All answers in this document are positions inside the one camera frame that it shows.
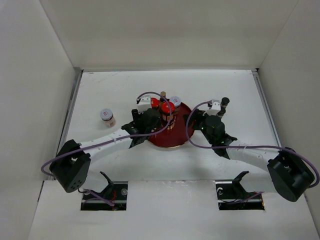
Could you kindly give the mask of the red lid sauce jar front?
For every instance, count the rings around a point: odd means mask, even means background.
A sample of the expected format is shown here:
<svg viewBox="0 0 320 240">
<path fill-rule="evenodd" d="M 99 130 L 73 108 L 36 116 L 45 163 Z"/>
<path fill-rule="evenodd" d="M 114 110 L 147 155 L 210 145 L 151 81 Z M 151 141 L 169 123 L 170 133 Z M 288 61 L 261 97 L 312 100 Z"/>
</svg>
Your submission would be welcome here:
<svg viewBox="0 0 320 240">
<path fill-rule="evenodd" d="M 151 102 L 152 109 L 155 109 L 155 110 L 159 109 L 160 101 L 157 98 L 152 97 L 150 102 Z"/>
</svg>

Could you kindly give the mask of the red lid sauce jar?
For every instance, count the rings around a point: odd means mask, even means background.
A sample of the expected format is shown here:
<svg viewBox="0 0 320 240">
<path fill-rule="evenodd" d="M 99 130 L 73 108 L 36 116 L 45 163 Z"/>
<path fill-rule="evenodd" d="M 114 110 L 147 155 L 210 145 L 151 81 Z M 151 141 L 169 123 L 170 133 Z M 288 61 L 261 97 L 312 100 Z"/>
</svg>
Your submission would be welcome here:
<svg viewBox="0 0 320 240">
<path fill-rule="evenodd" d="M 159 109 L 160 101 L 157 98 L 152 97 L 150 102 L 151 102 L 152 109 L 155 109 L 155 110 Z"/>
<path fill-rule="evenodd" d="M 172 102 L 164 102 L 160 107 L 161 124 L 165 127 L 167 124 L 167 129 L 170 130 L 175 125 L 175 106 Z"/>
</svg>

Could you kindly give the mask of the red lid sauce jar back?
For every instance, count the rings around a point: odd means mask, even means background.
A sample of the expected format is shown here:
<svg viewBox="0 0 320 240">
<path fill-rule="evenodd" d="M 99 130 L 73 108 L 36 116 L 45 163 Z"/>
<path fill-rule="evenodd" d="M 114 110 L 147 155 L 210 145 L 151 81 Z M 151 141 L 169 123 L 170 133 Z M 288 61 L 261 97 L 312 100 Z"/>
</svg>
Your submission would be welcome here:
<svg viewBox="0 0 320 240">
<path fill-rule="evenodd" d="M 165 127 L 167 124 L 167 129 L 170 130 L 175 125 L 175 106 L 172 102 L 164 102 L 160 107 L 161 124 Z"/>
</svg>

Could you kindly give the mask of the yellow label oil bottle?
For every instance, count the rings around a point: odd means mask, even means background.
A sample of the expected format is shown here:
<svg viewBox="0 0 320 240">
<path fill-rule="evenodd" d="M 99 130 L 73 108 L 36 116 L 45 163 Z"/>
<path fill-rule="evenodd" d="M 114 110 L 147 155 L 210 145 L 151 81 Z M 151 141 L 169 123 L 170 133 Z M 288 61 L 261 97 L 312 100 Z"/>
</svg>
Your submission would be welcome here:
<svg viewBox="0 0 320 240">
<path fill-rule="evenodd" d="M 161 91 L 161 92 L 160 92 L 160 99 L 159 99 L 159 101 L 160 101 L 161 103 L 164 103 L 166 100 L 167 100 L 166 92 L 165 92 L 165 91 Z"/>
</svg>

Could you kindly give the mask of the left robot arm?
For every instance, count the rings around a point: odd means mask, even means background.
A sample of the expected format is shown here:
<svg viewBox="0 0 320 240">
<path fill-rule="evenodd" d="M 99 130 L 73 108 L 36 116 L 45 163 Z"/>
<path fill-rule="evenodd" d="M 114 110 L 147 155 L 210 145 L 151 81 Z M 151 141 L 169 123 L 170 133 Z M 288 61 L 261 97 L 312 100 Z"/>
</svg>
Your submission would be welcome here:
<svg viewBox="0 0 320 240">
<path fill-rule="evenodd" d="M 102 171 L 90 171 L 90 165 L 115 152 L 142 144 L 153 130 L 161 127 L 161 115 L 153 108 L 143 113 L 134 109 L 131 113 L 133 121 L 109 135 L 83 143 L 72 139 L 62 146 L 49 170 L 65 192 L 91 190 L 103 200 L 112 195 L 110 178 Z"/>
</svg>

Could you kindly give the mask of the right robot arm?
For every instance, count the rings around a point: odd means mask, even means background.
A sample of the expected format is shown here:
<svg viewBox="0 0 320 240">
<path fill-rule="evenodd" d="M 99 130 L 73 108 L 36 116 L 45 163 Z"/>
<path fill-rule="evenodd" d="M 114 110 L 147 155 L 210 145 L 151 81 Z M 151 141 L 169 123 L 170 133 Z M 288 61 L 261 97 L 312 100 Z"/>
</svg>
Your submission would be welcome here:
<svg viewBox="0 0 320 240">
<path fill-rule="evenodd" d="M 213 108 L 206 111 L 195 108 L 183 116 L 185 127 L 201 131 L 211 149 L 219 157 L 237 160 L 255 166 L 269 174 L 268 181 L 247 183 L 239 180 L 232 185 L 232 192 L 238 198 L 249 192 L 261 190 L 276 192 L 290 202 L 296 202 L 307 190 L 316 187 L 320 174 L 305 157 L 288 147 L 272 145 L 244 145 L 236 137 L 226 133 L 222 117 L 226 109 Z"/>
</svg>

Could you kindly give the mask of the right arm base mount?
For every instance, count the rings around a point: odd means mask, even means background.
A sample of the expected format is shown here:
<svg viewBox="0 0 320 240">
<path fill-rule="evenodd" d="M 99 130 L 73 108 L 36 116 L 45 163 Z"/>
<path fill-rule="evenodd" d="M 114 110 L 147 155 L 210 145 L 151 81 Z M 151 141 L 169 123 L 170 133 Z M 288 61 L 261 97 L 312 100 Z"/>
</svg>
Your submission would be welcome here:
<svg viewBox="0 0 320 240">
<path fill-rule="evenodd" d="M 265 210 L 262 192 L 247 192 L 241 185 L 248 173 L 249 171 L 242 171 L 233 179 L 215 181 L 220 211 Z"/>
</svg>

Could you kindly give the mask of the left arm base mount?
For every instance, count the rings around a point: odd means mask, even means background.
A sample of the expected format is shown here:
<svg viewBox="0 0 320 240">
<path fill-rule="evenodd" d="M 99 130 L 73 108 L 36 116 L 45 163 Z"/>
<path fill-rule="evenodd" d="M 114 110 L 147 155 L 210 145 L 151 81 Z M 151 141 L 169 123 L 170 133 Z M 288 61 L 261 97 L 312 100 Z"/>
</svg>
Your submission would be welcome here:
<svg viewBox="0 0 320 240">
<path fill-rule="evenodd" d="M 99 173 L 104 180 L 99 186 L 101 192 L 79 189 L 82 194 L 81 211 L 126 211 L 129 183 L 127 181 L 112 181 L 104 172 Z"/>
</svg>

